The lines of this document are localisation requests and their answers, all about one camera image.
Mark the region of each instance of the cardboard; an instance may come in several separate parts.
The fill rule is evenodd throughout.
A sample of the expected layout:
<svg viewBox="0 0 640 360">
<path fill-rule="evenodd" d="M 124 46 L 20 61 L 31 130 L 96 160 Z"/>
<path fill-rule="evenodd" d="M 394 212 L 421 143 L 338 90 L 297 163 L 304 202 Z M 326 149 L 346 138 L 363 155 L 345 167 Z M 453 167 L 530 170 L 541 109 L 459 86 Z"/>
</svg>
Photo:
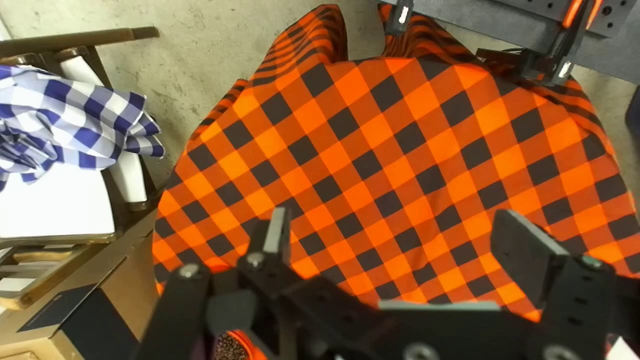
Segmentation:
<svg viewBox="0 0 640 360">
<path fill-rule="evenodd" d="M 131 358 L 159 299 L 153 226 L 148 213 L 31 308 L 0 313 L 0 360 Z"/>
</svg>

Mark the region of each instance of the folded cloth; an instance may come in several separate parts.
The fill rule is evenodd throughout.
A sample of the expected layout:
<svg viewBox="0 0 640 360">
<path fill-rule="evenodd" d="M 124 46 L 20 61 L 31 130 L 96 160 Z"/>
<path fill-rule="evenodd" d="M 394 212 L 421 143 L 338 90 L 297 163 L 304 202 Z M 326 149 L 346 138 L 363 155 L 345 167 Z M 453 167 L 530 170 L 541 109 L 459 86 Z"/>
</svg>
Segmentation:
<svg viewBox="0 0 640 360">
<path fill-rule="evenodd" d="M 56 161 L 102 170 L 122 152 L 164 155 L 146 98 L 65 79 L 33 66 L 0 66 L 0 190 L 8 173 L 38 179 Z"/>
</svg>

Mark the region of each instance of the buffalo check fabric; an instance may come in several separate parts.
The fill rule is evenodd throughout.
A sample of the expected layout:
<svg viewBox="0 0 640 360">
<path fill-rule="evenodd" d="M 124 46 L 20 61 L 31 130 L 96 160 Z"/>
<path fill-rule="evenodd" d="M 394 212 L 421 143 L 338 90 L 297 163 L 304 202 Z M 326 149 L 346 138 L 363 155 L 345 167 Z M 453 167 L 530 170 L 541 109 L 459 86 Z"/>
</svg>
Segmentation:
<svg viewBox="0 0 640 360">
<path fill-rule="evenodd" d="M 235 266 L 277 206 L 293 210 L 293 268 L 369 303 L 497 299 L 536 318 L 490 253 L 500 208 L 571 252 L 640 270 L 634 203 L 581 86 L 510 81 L 419 13 L 370 59 L 346 59 L 337 5 L 277 37 L 175 167 L 159 279 L 192 259 Z"/>
<path fill-rule="evenodd" d="M 146 98 L 0 66 L 0 190 L 8 173 L 38 179 L 56 161 L 106 167 L 122 152 L 164 155 Z"/>
</svg>

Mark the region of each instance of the bolt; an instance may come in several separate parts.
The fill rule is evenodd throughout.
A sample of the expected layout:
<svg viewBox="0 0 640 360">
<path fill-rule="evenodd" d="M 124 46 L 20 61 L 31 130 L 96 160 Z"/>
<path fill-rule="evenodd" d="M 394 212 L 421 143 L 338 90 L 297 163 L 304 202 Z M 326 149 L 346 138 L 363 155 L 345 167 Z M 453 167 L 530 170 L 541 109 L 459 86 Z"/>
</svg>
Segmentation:
<svg viewBox="0 0 640 360">
<path fill-rule="evenodd" d="M 247 262 L 253 266 L 253 268 L 260 268 L 263 262 L 265 262 L 265 253 L 263 252 L 253 252 L 247 256 Z"/>
<path fill-rule="evenodd" d="M 581 356 L 567 345 L 550 343 L 545 348 L 545 360 L 581 360 Z"/>
<path fill-rule="evenodd" d="M 405 360 L 440 360 L 440 356 L 432 345 L 415 341 L 405 348 Z"/>
<path fill-rule="evenodd" d="M 585 253 L 581 259 L 590 270 L 601 270 L 603 268 L 603 262 L 599 258 L 589 256 L 589 253 Z"/>
<path fill-rule="evenodd" d="M 180 268 L 180 276 L 182 278 L 195 278 L 195 274 L 198 274 L 201 266 L 198 264 L 187 264 Z"/>
</svg>

